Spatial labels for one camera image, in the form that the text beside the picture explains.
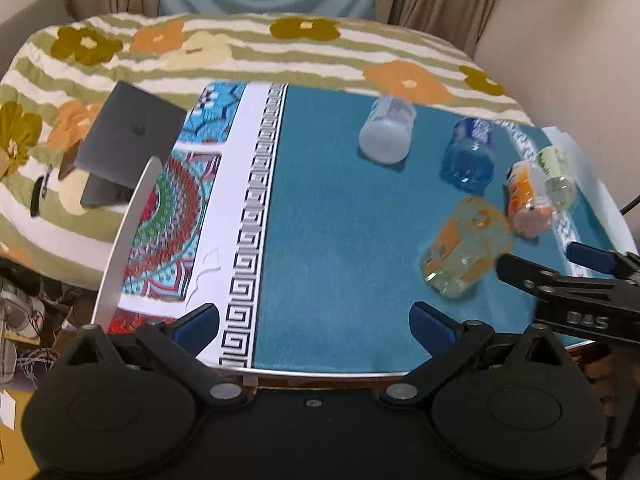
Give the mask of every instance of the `clear plastic bottle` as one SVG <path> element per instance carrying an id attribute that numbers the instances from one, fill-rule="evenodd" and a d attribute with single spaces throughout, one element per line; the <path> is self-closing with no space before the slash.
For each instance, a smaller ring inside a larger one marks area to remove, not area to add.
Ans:
<path id="1" fill-rule="evenodd" d="M 538 164 L 545 172 L 546 194 L 558 211 L 567 211 L 575 203 L 578 188 L 572 177 L 572 168 L 557 146 L 547 146 L 538 153 Z"/>
<path id="2" fill-rule="evenodd" d="M 440 176 L 462 191 L 482 195 L 494 179 L 492 124 L 482 119 L 459 120 L 442 159 Z"/>
<path id="3" fill-rule="evenodd" d="M 362 152 L 380 164 L 403 160 L 411 147 L 415 114 L 415 107 L 404 99 L 377 99 L 358 136 Z"/>
<path id="4" fill-rule="evenodd" d="M 511 251 L 513 234 L 502 212 L 469 197 L 458 204 L 420 261 L 424 281 L 446 298 L 457 298 Z"/>

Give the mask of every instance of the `striped blanket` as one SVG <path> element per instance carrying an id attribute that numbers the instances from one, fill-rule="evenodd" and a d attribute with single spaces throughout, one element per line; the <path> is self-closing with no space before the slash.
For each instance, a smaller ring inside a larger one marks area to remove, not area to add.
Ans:
<path id="1" fill-rule="evenodd" d="M 69 284 L 99 286 L 124 208 L 83 208 L 86 174 L 59 181 L 58 168 L 118 80 L 187 110 L 212 81 L 264 80 L 394 94 L 530 124 L 465 54 L 404 28 L 288 14 L 109 14 L 49 27 L 30 37 L 0 82 L 1 256 Z M 31 218 L 34 183 L 47 172 L 40 215 Z"/>

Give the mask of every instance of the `silver screw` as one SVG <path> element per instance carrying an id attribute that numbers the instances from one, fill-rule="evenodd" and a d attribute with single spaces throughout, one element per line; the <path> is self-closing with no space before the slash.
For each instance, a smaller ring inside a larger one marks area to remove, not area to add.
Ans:
<path id="1" fill-rule="evenodd" d="M 386 388 L 386 394 L 392 399 L 408 400 L 413 399 L 418 394 L 418 388 L 412 384 L 396 383 Z"/>
<path id="2" fill-rule="evenodd" d="M 220 383 L 216 384 L 209 393 L 217 400 L 231 400 L 242 395 L 242 388 L 233 383 Z"/>

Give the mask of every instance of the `laptop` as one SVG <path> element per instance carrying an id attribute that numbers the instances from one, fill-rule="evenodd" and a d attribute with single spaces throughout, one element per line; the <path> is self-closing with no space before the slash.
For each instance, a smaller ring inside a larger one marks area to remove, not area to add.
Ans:
<path id="1" fill-rule="evenodd" d="M 152 156 L 164 165 L 187 112 L 124 81 L 104 102 L 76 156 L 89 173 L 82 206 L 127 203 Z"/>

